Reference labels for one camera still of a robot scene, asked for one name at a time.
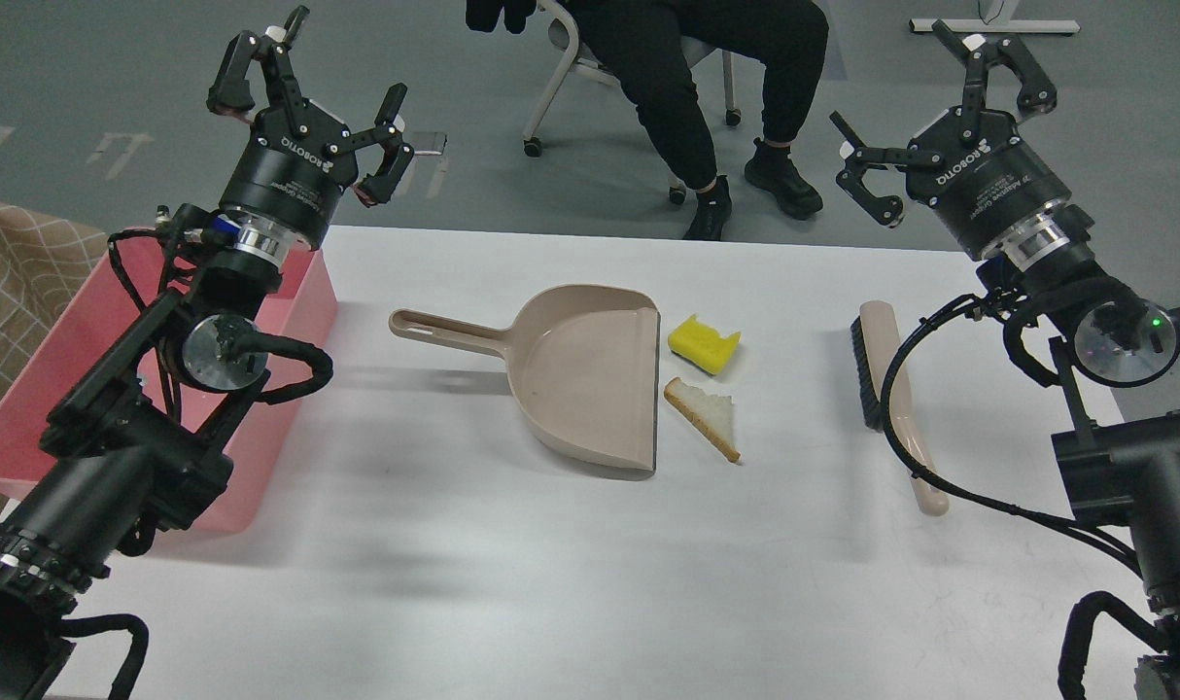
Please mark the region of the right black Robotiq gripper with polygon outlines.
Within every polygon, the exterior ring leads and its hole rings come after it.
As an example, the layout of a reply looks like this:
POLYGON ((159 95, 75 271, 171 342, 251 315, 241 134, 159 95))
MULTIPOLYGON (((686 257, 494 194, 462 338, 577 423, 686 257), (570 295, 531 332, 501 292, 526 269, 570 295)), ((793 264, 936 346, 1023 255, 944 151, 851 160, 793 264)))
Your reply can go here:
POLYGON ((907 196, 931 208, 962 251, 979 262, 994 256, 999 238, 1017 222, 1071 199, 1070 188, 1021 138, 1016 117, 986 110, 990 71, 1004 67, 1018 80, 1022 120, 1056 110, 1058 92, 1021 35, 959 34, 940 19, 932 30, 964 67, 959 107, 948 107, 909 148, 866 146, 839 111, 831 112, 830 122, 844 137, 835 185, 878 225, 894 228, 904 220, 904 199, 871 192, 864 178, 889 168, 906 172, 907 196), (981 120, 966 145, 961 120, 981 120))

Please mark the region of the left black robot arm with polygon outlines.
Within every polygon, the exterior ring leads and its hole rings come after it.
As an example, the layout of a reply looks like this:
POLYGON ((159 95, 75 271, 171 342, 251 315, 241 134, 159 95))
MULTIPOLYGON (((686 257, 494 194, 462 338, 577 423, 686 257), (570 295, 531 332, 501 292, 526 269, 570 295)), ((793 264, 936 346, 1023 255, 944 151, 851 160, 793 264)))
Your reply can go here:
POLYGON ((42 699, 76 641, 127 634, 107 695, 127 699, 148 656, 133 614, 74 617, 109 557, 149 552, 225 492, 229 440, 256 404, 317 393, 330 356, 260 331, 296 246, 317 251, 341 196, 389 202, 415 148, 404 139, 406 85, 387 89, 363 131, 302 93, 291 50, 309 9, 228 44, 205 105, 251 127, 214 211, 159 207, 155 225, 107 240, 137 318, 50 408, 40 447, 53 466, 0 523, 0 699, 42 699))

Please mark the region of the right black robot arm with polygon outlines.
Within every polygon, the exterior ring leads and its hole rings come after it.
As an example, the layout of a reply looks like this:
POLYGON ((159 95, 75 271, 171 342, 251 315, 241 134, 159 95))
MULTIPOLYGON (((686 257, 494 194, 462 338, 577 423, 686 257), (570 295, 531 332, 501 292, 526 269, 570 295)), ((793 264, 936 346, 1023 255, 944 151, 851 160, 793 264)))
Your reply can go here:
POLYGON ((1092 217, 1020 135, 1021 122, 1058 102, 1022 37, 984 22, 930 19, 926 28, 963 67, 961 98, 904 148, 866 145, 831 115, 845 139, 835 182, 879 225, 894 227, 904 199, 871 192, 864 177, 902 174, 906 198, 931 209, 978 264, 983 292, 952 297, 907 336, 886 301, 860 306, 850 332, 865 425, 907 469, 924 513, 946 513, 950 498, 963 498, 1090 545, 1140 578, 1147 616, 1112 593, 1073 606, 1061 696, 1087 695, 1093 629, 1107 615, 1147 647, 1135 695, 1180 699, 1180 307, 1156 305, 1099 264, 1092 217), (977 495, 935 471, 906 364, 957 318, 999 323, 1009 362, 1061 390, 1071 428, 1051 443, 1069 515, 977 495))

